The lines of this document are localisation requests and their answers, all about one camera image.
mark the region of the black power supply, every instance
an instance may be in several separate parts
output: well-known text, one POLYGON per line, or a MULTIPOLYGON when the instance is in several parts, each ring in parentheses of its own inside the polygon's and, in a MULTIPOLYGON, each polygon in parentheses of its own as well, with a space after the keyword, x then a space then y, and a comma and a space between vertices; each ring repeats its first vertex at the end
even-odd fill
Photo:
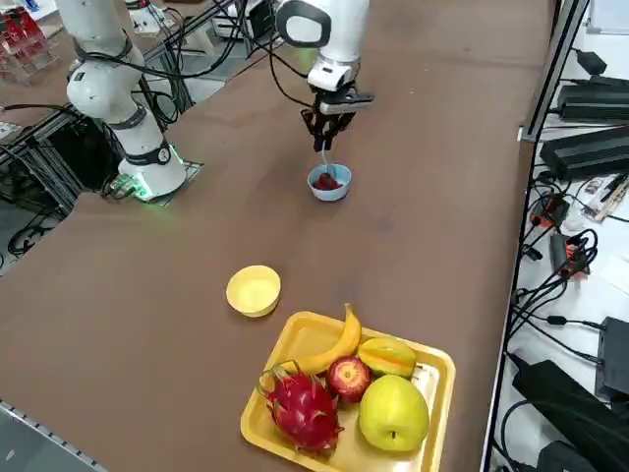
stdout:
POLYGON ((573 49, 577 53, 577 62, 591 76, 599 76, 607 69, 607 64, 600 59, 596 52, 582 51, 576 47, 573 47, 573 49))
POLYGON ((627 172, 629 127, 548 140, 543 144, 540 156, 561 180, 627 172))
POLYGON ((600 472, 629 471, 629 429, 601 401, 552 361, 519 368, 513 386, 600 472))
POLYGON ((629 88, 563 86, 557 97, 561 119, 596 123, 629 122, 629 88))
POLYGON ((616 318, 605 318, 599 335, 596 392, 613 397, 629 393, 629 324, 616 318))

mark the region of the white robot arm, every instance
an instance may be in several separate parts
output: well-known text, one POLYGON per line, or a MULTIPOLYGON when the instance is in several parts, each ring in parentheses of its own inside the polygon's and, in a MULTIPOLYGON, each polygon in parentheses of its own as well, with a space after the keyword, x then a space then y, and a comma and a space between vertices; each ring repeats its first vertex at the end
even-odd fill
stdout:
POLYGON ((302 111, 316 151, 330 149, 356 111, 373 102, 371 93, 356 89, 369 6, 370 0, 282 0, 277 7, 282 38, 294 47, 318 48, 308 74, 314 110, 302 111))
MULTIPOLYGON (((112 0, 57 0, 57 7, 80 57, 99 52, 143 65, 112 0)), ((186 180, 186 168, 150 110, 132 98, 141 76, 131 67, 87 57, 70 77, 68 98, 84 115, 111 128, 126 154, 119 172, 133 179, 136 196, 148 201, 177 190, 186 180)))

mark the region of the green apple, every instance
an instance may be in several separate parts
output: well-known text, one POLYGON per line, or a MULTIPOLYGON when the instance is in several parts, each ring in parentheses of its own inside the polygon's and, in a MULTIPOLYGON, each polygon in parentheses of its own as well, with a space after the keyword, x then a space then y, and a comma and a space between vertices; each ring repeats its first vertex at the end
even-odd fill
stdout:
POLYGON ((384 376, 363 396, 359 427, 371 445, 408 452, 418 448, 428 433, 429 408, 412 383, 398 376, 384 376))

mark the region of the metal frame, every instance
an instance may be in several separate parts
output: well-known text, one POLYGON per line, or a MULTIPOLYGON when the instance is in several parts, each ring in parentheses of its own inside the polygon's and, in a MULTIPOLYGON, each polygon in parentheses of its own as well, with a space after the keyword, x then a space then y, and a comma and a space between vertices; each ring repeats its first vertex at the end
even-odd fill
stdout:
POLYGON ((47 440, 58 445, 59 447, 64 449, 66 452, 74 455, 78 460, 80 460, 82 463, 84 463, 88 467, 91 467, 93 470, 97 472, 106 472, 107 469, 105 469, 98 462, 96 462, 91 457, 86 455, 82 450, 76 449, 67 441, 63 441, 57 435, 55 435, 54 433, 52 433, 45 427, 41 426, 36 421, 29 418, 26 413, 18 410, 15 406, 11 406, 9 403, 3 400, 0 400, 0 415, 1 414, 8 415, 10 418, 17 421, 18 423, 21 423, 25 425, 26 427, 32 429, 36 433, 44 436, 47 440))
MULTIPOLYGON (((533 143, 535 145, 537 145, 539 141, 547 111, 552 103, 552 99, 554 98, 557 86, 559 85, 559 79, 563 73, 566 59, 568 58, 568 54, 570 53, 575 36, 577 35, 579 26, 583 21, 583 16, 589 3, 589 0, 563 0, 563 6, 559 12, 559 17, 550 40, 548 54, 543 65, 540 80, 538 81, 538 85, 534 93, 531 108, 529 110, 529 114, 527 115, 525 124, 520 129, 521 141, 533 143)), ((525 202, 528 202, 530 197, 531 181, 533 179, 533 162, 535 161, 535 156, 536 147, 533 147, 525 202)), ((525 203, 522 213, 520 237, 524 235, 526 215, 527 207, 525 203)), ((518 257, 516 257, 516 264, 513 272, 512 290, 517 286, 519 267, 520 258, 518 255, 518 257)), ((500 392, 504 375, 504 351, 506 349, 507 329, 509 327, 508 321, 509 311, 507 309, 502 339, 500 341, 500 356, 496 365, 496 378, 491 393, 491 404, 489 406, 489 417, 486 426, 485 443, 480 469, 482 472, 487 472, 490 466, 492 449, 491 440, 494 435, 496 413, 500 401, 500 392)))
POLYGON ((563 66, 589 3, 589 0, 564 0, 550 40, 542 74, 533 95, 531 108, 521 129, 522 141, 536 143, 540 137, 546 113, 563 72, 563 66))

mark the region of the black device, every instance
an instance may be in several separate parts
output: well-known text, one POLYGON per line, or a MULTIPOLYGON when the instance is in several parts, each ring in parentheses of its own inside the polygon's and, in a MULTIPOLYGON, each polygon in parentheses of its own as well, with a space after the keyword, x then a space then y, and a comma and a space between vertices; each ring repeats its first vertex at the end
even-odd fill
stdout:
POLYGON ((577 449, 562 441, 554 441, 540 452, 539 472, 597 472, 577 449))
POLYGON ((588 84, 593 86, 606 87, 626 87, 629 88, 629 81, 626 79, 615 79, 614 77, 591 76, 588 84))
POLYGON ((596 392, 613 397, 629 393, 629 324, 616 318, 605 318, 599 335, 599 358, 596 392))
POLYGON ((629 122, 629 88, 563 86, 557 97, 562 120, 622 124, 629 122))
POLYGON ((559 271, 564 277, 578 277, 580 274, 589 274, 590 266, 587 264, 588 256, 584 248, 578 244, 570 244, 569 237, 555 233, 550 236, 550 263, 553 271, 559 271))
POLYGON ((543 162, 561 180, 629 171, 629 127, 546 141, 543 162))
POLYGON ((599 76, 607 69, 607 64, 596 52, 582 51, 576 47, 573 49, 577 53, 577 62, 591 76, 599 76))
POLYGON ((513 386, 596 470, 629 471, 629 429, 618 415, 552 361, 529 365, 518 356, 509 357, 519 368, 513 386))
POLYGON ((566 218, 568 209, 569 204, 560 195, 544 194, 533 206, 529 219, 532 224, 542 228, 558 227, 566 218))

